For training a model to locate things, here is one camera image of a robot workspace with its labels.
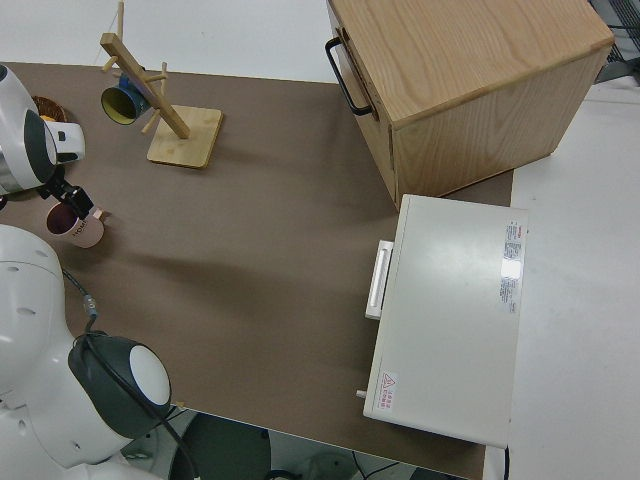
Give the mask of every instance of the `warning label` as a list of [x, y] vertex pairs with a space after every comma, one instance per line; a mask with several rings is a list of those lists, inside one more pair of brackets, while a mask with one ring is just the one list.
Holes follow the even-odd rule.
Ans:
[[518, 313], [520, 284], [522, 282], [522, 250], [525, 230], [512, 221], [506, 227], [504, 253], [500, 275], [500, 305], [509, 313]]
[[393, 409], [393, 400], [396, 396], [398, 375], [391, 372], [382, 372], [378, 388], [376, 408], [390, 412]]

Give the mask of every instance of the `electrical cord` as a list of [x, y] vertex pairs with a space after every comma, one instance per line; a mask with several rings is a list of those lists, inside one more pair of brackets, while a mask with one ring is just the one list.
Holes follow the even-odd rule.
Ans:
[[180, 410], [178, 413], [176, 413], [173, 417], [170, 417], [169, 415], [171, 415], [174, 411], [176, 410], [176, 407], [173, 407], [171, 410], [169, 410], [169, 413], [167, 413], [167, 422], [170, 422], [171, 420], [173, 420], [174, 418], [178, 418], [180, 415], [182, 415], [183, 413], [186, 413], [187, 410]]
[[171, 408], [169, 409], [169, 411], [167, 412], [167, 414], [165, 415], [164, 418], [166, 418], [167, 420], [169, 419], [169, 416], [175, 412], [178, 409], [178, 407], [176, 407], [175, 405], [172, 405]]
[[509, 456], [509, 447], [504, 449], [504, 480], [509, 480], [509, 470], [511, 468], [511, 458]]
[[607, 27], [614, 30], [640, 30], [640, 26], [634, 27], [633, 25], [607, 25]]
[[356, 452], [351, 450], [351, 456], [353, 457], [353, 462], [356, 464], [356, 468], [360, 472], [360, 475], [362, 475], [362, 480], [367, 480], [367, 479], [371, 478], [373, 475], [375, 475], [376, 473], [380, 473], [380, 472], [382, 472], [384, 470], [387, 470], [387, 469], [389, 469], [391, 467], [395, 467], [396, 465], [400, 465], [400, 462], [393, 462], [393, 463], [390, 463], [389, 465], [386, 465], [386, 466], [384, 466], [382, 468], [374, 470], [373, 472], [369, 472], [368, 474], [365, 474], [364, 470], [362, 470], [362, 467], [358, 463], [358, 459], [356, 458]]
[[[136, 392], [129, 383], [122, 378], [122, 376], [109, 364], [109, 362], [102, 356], [102, 354], [95, 348], [92, 342], [92, 337], [103, 336], [106, 335], [104, 332], [98, 332], [92, 330], [93, 324], [98, 318], [98, 311], [96, 308], [96, 303], [93, 297], [89, 294], [89, 292], [80, 284], [80, 282], [67, 270], [62, 269], [62, 274], [71, 282], [73, 286], [75, 286], [80, 293], [83, 295], [85, 310], [87, 311], [87, 315], [89, 316], [89, 322], [85, 326], [84, 334], [80, 335], [76, 338], [76, 342], [84, 341], [91, 351], [93, 356], [96, 358], [100, 366], [107, 372], [107, 374], [122, 388], [127, 394], [151, 417], [155, 418], [159, 424], [167, 430], [167, 433], [173, 438], [176, 442], [185, 458], [187, 459], [187, 463], [191, 468], [191, 472], [193, 474], [194, 480], [200, 480], [200, 474], [198, 473], [198, 468], [195, 464], [193, 456], [189, 451], [189, 447], [187, 447], [184, 440], [178, 435], [175, 429], [169, 423], [169, 419], [162, 417], [147, 401], [146, 398], [142, 398], [138, 392]], [[173, 418], [177, 417], [183, 412], [176, 414]]]

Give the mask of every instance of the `wooden box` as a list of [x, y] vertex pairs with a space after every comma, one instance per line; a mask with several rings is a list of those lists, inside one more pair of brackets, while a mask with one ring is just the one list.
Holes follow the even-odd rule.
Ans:
[[586, 0], [328, 6], [327, 54], [398, 208], [553, 152], [613, 43]]

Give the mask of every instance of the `pink mug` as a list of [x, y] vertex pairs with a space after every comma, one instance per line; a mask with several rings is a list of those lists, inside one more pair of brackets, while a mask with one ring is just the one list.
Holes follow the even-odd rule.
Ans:
[[78, 247], [93, 247], [104, 234], [102, 214], [103, 211], [96, 207], [83, 220], [69, 205], [58, 203], [47, 214], [47, 230]]

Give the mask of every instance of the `wooden mug tree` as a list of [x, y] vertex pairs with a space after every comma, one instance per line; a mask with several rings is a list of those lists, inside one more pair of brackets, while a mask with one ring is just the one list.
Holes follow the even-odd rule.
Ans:
[[[103, 71], [109, 70], [113, 64], [118, 65], [149, 105], [155, 108], [153, 117], [142, 129], [143, 133], [151, 128], [156, 118], [162, 117], [147, 158], [152, 162], [182, 167], [206, 167], [220, 129], [222, 112], [210, 108], [171, 105], [165, 97], [166, 63], [162, 64], [161, 74], [147, 75], [122, 42], [123, 16], [124, 2], [120, 1], [118, 33], [103, 33], [100, 39], [100, 45], [110, 55]], [[162, 80], [160, 90], [153, 85], [158, 80]]]

